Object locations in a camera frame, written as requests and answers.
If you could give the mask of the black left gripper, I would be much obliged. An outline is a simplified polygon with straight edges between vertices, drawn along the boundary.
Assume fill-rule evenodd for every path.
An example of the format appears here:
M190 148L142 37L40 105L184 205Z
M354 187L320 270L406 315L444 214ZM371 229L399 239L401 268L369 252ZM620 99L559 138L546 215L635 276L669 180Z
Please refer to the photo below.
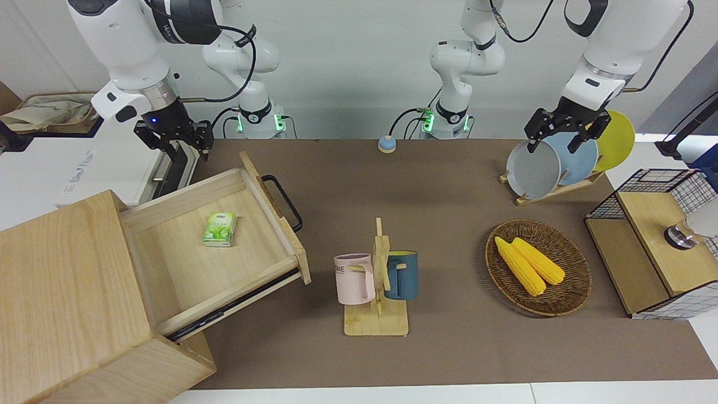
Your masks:
M586 141L600 138L611 120L611 115L603 107L594 111L561 97L554 110L537 108L529 118L524 126L528 137L527 151L533 154L543 139L566 131L576 132L568 145L568 151L574 154Z

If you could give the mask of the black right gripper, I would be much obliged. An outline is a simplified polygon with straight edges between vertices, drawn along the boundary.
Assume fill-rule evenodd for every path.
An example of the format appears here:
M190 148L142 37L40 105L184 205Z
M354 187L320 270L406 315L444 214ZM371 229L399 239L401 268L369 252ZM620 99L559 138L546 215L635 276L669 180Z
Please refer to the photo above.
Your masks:
M170 141L183 141L195 149L199 148L201 156L208 156L214 144L212 123L208 120L195 122L181 100L144 113L136 122L134 133L150 149L167 149L166 154L172 164L183 168L187 166L188 156L181 143Z

